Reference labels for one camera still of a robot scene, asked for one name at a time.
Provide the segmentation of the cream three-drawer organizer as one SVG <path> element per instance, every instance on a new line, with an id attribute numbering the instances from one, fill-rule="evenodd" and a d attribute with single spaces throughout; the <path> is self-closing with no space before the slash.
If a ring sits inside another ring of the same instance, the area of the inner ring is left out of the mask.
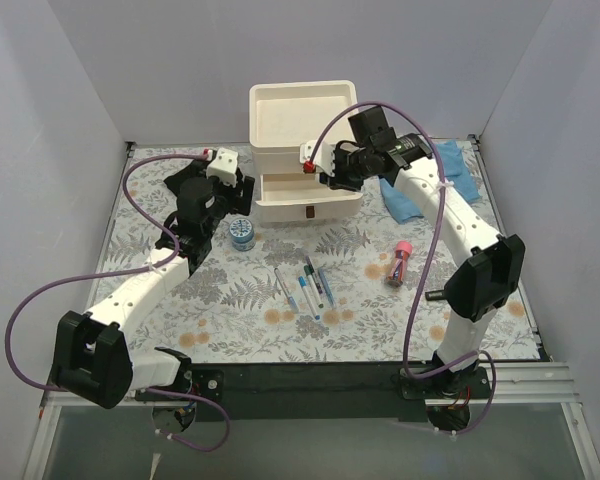
<path id="1" fill-rule="evenodd" d="M 259 175 L 257 215 L 264 223 L 313 222 L 355 215 L 362 194 L 331 190 L 306 173 L 327 124 L 357 103 L 349 80 L 257 84 L 249 92 L 249 141 Z"/>

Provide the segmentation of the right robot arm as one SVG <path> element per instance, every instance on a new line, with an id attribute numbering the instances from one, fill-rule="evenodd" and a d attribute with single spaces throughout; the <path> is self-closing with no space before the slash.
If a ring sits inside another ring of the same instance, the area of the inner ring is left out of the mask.
<path id="1" fill-rule="evenodd" d="M 491 320 L 518 288 L 526 247 L 519 236 L 491 227 L 462 198 L 435 143 L 399 108 L 394 113 L 415 131 L 396 135 L 385 115 L 390 108 L 379 101 L 345 108 L 317 137 L 303 169 L 318 171 L 333 190 L 358 191 L 368 178 L 386 179 L 433 226 L 431 243 L 444 243 L 452 254 L 457 269 L 443 288 L 451 315 L 432 367 L 404 369 L 410 381 L 432 379 L 434 389 L 451 398 L 468 386 L 468 372 L 485 353 L 481 344 Z"/>

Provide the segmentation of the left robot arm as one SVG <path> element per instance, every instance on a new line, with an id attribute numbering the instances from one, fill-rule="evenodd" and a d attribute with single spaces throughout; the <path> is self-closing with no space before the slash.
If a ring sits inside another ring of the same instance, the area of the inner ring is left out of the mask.
<path id="1" fill-rule="evenodd" d="M 254 178 L 243 174 L 235 185 L 216 176 L 180 181 L 176 208 L 149 254 L 149 269 L 130 276 L 86 312 L 69 311 L 59 321 L 53 384 L 106 409 L 146 388 L 159 387 L 173 400 L 185 398 L 193 386 L 190 358 L 166 347 L 132 354 L 126 336 L 201 266 L 225 216 L 250 214 L 254 186 Z"/>

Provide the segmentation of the black orange highlighter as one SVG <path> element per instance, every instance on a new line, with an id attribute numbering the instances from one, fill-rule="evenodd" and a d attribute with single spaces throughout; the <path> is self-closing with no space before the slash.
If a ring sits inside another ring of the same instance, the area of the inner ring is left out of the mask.
<path id="1" fill-rule="evenodd" d="M 443 290 L 428 291 L 425 293 L 425 299 L 427 301 L 443 301 L 445 294 Z"/>

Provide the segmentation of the pink-capped tube of pencils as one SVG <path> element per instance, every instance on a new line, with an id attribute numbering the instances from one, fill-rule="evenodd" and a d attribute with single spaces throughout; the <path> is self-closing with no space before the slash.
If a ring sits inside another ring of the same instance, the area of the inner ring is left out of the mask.
<path id="1" fill-rule="evenodd" d="M 407 268 L 409 257 L 412 254 L 413 247 L 407 241 L 400 241 L 394 252 L 394 259 L 387 271 L 385 282 L 392 287 L 400 287 L 403 284 L 404 274 Z"/>

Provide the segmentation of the light blue pen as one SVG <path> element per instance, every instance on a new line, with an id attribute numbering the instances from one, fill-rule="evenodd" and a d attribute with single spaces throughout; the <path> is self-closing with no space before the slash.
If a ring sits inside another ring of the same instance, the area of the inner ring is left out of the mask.
<path id="1" fill-rule="evenodd" d="M 318 275 L 319 275 L 322 287 L 324 289 L 324 292 L 326 294 L 327 300 L 329 302 L 329 305 L 330 305 L 330 307 L 332 309 L 335 309 L 336 308 L 336 302 L 335 302 L 335 299 L 334 299 L 331 287 L 330 287 L 330 285 L 328 283 L 328 280 L 327 280 L 327 277 L 326 277 L 326 274 L 325 274 L 325 271 L 324 271 L 323 268 L 318 268 Z"/>

